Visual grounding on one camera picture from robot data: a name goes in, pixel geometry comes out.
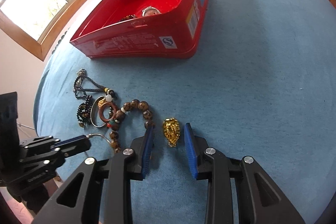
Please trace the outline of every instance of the window frame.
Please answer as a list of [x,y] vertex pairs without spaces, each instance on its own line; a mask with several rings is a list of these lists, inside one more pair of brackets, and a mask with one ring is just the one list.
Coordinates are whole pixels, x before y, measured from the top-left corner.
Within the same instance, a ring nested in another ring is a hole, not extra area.
[[32,38],[0,10],[0,29],[25,50],[44,61],[58,35],[87,0],[69,0],[53,17],[38,40]]

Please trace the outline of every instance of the jewelry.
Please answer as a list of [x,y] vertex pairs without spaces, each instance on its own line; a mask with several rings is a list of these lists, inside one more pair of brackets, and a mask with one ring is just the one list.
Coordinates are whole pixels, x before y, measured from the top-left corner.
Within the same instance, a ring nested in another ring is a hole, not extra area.
[[104,127],[104,126],[106,125],[106,123],[103,123],[103,125],[98,126],[98,125],[96,124],[96,118],[95,118],[95,112],[96,112],[97,106],[98,106],[98,108],[100,108],[99,103],[100,103],[102,100],[105,101],[105,95],[100,96],[97,100],[95,100],[95,102],[93,103],[93,105],[92,105],[92,107],[91,107],[91,112],[90,112],[91,123],[93,124],[93,126],[98,127],[98,128]]
[[[75,80],[75,83],[73,84],[73,93],[75,94],[75,97],[77,99],[83,98],[86,96],[86,92],[106,92],[106,94],[109,94],[112,96],[112,98],[116,98],[116,94],[113,90],[108,89],[104,87],[103,85],[97,84],[95,81],[93,81],[90,77],[87,76],[86,70],[85,69],[80,69],[77,72],[78,76]],[[98,89],[84,89],[82,87],[83,79],[88,79],[92,84],[94,84]],[[77,92],[82,92],[83,95],[80,96],[78,95]]]
[[158,14],[160,14],[160,11],[152,6],[148,6],[147,8],[142,10],[143,17],[153,16],[153,15],[158,15]]
[[[104,110],[110,107],[111,110],[113,110],[112,113],[110,113],[110,117],[108,119],[106,119],[104,117]],[[118,111],[118,107],[114,102],[105,102],[101,105],[101,107],[99,108],[99,117],[100,119],[105,122],[108,123],[109,121],[113,120],[116,118],[116,112]]]
[[119,22],[123,22],[125,20],[130,20],[130,19],[134,19],[134,18],[137,18],[137,16],[136,15],[125,16],[121,20],[119,20]]
[[126,102],[124,106],[121,108],[121,110],[118,110],[115,114],[115,118],[119,121],[122,121],[125,118],[125,113],[134,109],[139,109],[142,111],[142,115],[145,122],[145,128],[147,129],[149,126],[152,126],[155,128],[155,123],[153,122],[153,114],[149,110],[149,105],[146,101],[139,101],[137,99],[134,99],[132,102]]
[[94,136],[99,136],[99,137],[102,137],[104,140],[106,140],[107,143],[110,145],[110,147],[113,148],[114,153],[118,153],[118,152],[121,151],[120,144],[118,142],[119,134],[117,132],[112,131],[110,133],[110,139],[111,140],[109,140],[104,135],[99,134],[99,133],[92,133],[92,134],[86,135],[87,138],[92,138]]
[[[103,85],[97,84],[90,77],[87,76],[86,70],[81,69],[77,72],[77,78],[73,84],[73,93],[77,99],[84,99],[85,103],[79,105],[77,109],[77,119],[79,121],[79,126],[84,128],[85,124],[90,124],[92,120],[92,96],[87,95],[86,92],[105,92],[106,96],[101,98],[97,104],[102,105],[104,102],[111,102],[113,98],[116,98],[116,94],[113,90],[104,87]],[[82,87],[83,79],[88,79],[92,84],[94,84],[98,89],[84,89]]]
[[163,133],[168,140],[170,147],[175,147],[177,140],[180,137],[180,125],[179,121],[175,118],[165,119],[163,121]]
[[85,124],[90,124],[90,111],[92,107],[92,96],[85,97],[85,103],[81,103],[77,110],[77,120],[80,127],[85,127]]

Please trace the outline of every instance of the red tin box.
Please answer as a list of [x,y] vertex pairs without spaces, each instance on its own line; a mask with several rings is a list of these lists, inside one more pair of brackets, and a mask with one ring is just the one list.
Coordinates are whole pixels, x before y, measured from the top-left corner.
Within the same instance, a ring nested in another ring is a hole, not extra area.
[[[189,58],[196,52],[208,0],[102,0],[70,43],[90,58]],[[161,14],[142,17],[148,6]],[[138,18],[118,22],[127,15]]]

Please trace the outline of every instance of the gold pendant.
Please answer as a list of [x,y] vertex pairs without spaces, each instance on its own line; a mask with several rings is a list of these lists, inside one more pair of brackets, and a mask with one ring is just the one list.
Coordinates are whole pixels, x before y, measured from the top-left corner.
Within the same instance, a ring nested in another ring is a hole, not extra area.
[[106,103],[106,100],[105,98],[104,99],[101,99],[99,102],[98,102],[98,107],[101,108],[101,106]]
[[168,145],[170,147],[175,147],[177,140],[180,137],[180,125],[179,121],[175,118],[165,119],[163,121],[163,133],[168,140]]

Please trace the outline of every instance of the metal screw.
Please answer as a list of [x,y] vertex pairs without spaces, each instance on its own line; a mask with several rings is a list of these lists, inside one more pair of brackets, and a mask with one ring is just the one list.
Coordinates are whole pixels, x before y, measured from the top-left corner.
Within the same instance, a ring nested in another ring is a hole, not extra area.
[[127,155],[127,156],[131,155],[131,154],[133,154],[133,149],[132,148],[126,148],[126,149],[124,149],[123,154]]
[[250,156],[246,156],[244,158],[244,162],[246,162],[247,164],[251,164],[251,163],[253,163],[253,161],[254,161],[254,159]]
[[209,155],[213,155],[214,153],[216,153],[216,149],[212,148],[212,147],[208,147],[205,150],[205,153],[209,154]]
[[85,164],[90,165],[90,164],[93,164],[95,162],[95,159],[92,158],[92,157],[89,157],[84,162],[85,162]]

